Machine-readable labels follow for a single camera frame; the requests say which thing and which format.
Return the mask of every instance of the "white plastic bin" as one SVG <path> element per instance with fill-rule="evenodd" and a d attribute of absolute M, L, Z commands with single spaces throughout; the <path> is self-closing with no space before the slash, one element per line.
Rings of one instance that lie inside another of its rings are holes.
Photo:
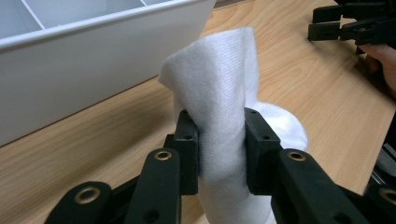
<path fill-rule="evenodd" d="M 0 146 L 158 75 L 215 0 L 1 0 Z"/>

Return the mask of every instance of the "wooden surface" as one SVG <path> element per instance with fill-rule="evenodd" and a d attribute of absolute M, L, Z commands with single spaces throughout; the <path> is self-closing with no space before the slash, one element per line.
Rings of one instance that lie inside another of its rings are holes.
<path fill-rule="evenodd" d="M 362 193 L 396 106 L 358 69 L 353 44 L 306 40 L 312 10 L 332 4 L 246 0 L 214 9 L 203 35 L 253 26 L 259 98 L 294 113 L 308 152 L 336 183 Z M 0 147 L 0 223 L 42 223 L 75 185 L 114 188 L 138 175 L 175 129 L 172 108 L 172 93 L 154 78 Z M 194 196 L 183 198 L 183 223 L 206 223 Z"/>

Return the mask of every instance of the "metal ring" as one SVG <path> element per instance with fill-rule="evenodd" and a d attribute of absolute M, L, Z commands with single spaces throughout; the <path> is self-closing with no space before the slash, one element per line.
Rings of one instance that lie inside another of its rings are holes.
<path fill-rule="evenodd" d="M 167 161 L 172 157 L 172 153 L 168 151 L 159 151 L 155 154 L 154 158 L 159 161 Z"/>
<path fill-rule="evenodd" d="M 301 154 L 300 152 L 296 152 L 296 151 L 288 152 L 288 157 L 294 161 L 305 161 L 306 160 L 305 155 Z"/>
<path fill-rule="evenodd" d="M 92 194 L 89 195 L 88 197 L 83 197 L 83 194 L 86 192 L 91 191 Z M 86 204 L 86 203 L 91 203 L 93 201 L 95 201 L 95 199 L 97 199 L 100 195 L 100 190 L 99 188 L 96 187 L 92 187 L 92 186 L 88 186 L 85 189 L 80 190 L 75 197 L 75 201 L 76 203 L 79 204 Z"/>
<path fill-rule="evenodd" d="M 396 190 L 394 189 L 379 189 L 379 195 L 389 203 L 396 205 Z"/>

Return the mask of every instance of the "wooden table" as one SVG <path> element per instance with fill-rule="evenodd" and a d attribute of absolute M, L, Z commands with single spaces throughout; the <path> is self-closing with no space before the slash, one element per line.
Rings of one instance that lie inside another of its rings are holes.
<path fill-rule="evenodd" d="M 202 35 L 254 27 L 259 98 L 294 113 L 308 152 L 337 184 L 362 193 L 396 104 L 357 68 L 353 43 L 306 40 L 312 10 L 332 4 L 246 0 L 214 9 Z M 81 182 L 120 185 L 174 129 L 172 92 L 153 78 L 1 147 L 0 223 L 42 223 Z M 183 198 L 182 216 L 207 222 L 194 196 Z"/>

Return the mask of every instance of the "human hand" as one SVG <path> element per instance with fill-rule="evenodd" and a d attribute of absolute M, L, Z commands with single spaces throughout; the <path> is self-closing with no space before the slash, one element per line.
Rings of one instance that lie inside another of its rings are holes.
<path fill-rule="evenodd" d="M 377 72 L 382 64 L 389 92 L 396 99 L 396 49 L 385 44 L 361 45 L 359 48 L 367 53 L 366 62 L 371 73 Z"/>

